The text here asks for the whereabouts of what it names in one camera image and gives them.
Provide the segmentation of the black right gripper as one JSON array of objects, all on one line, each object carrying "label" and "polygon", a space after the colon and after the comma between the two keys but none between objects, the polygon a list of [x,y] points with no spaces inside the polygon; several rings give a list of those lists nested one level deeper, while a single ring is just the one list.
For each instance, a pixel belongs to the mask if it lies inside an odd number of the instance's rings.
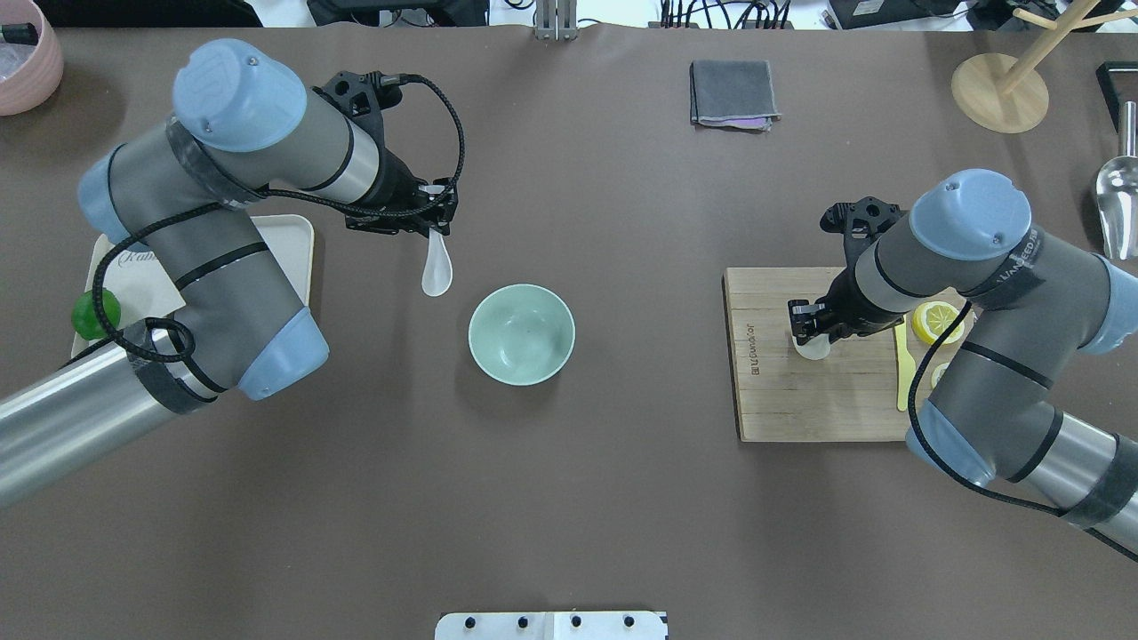
[{"label": "black right gripper", "polygon": [[789,323],[797,348],[828,345],[853,336],[869,336],[898,325],[902,312],[879,307],[859,288],[853,270],[846,268],[818,302],[789,300]]}]

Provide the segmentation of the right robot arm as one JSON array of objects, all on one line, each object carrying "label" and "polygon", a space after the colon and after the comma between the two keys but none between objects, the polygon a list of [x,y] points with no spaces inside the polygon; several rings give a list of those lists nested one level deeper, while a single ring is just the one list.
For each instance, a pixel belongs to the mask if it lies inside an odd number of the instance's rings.
[{"label": "right robot arm", "polygon": [[1032,221],[999,172],[947,177],[907,211],[865,197],[832,205],[846,268],[819,300],[787,304],[801,348],[889,331],[951,289],[978,307],[930,396],[907,393],[907,446],[964,487],[1057,517],[1135,559],[1135,442],[1049,404],[1077,354],[1135,333],[1135,278]]}]

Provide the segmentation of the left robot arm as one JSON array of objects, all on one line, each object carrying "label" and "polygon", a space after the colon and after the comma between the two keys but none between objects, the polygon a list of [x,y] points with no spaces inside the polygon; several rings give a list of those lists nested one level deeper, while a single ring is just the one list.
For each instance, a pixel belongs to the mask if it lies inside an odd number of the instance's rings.
[{"label": "left robot arm", "polygon": [[211,405],[273,396],[330,348],[248,207],[271,197],[341,212],[351,229],[446,235],[460,170],[426,181],[386,149],[382,113],[419,74],[339,73],[307,87],[236,39],[196,48],[173,112],[81,179],[109,243],[91,300],[102,340],[3,401],[3,506]]}]

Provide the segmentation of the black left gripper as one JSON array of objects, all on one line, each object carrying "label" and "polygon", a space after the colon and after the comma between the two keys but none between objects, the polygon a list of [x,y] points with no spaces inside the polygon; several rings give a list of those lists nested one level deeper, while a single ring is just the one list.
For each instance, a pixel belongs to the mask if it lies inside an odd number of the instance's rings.
[{"label": "black left gripper", "polygon": [[365,197],[354,206],[379,210],[378,214],[349,214],[347,228],[371,233],[401,231],[429,236],[431,229],[451,235],[450,223],[457,207],[457,183],[453,177],[431,182],[417,178],[401,158],[385,151],[381,174]]}]

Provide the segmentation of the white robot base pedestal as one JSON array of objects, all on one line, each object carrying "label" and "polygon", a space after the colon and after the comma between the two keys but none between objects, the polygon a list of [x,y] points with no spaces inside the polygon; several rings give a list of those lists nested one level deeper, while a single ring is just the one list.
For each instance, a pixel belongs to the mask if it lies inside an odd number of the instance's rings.
[{"label": "white robot base pedestal", "polygon": [[665,612],[451,612],[435,639],[668,639]]}]

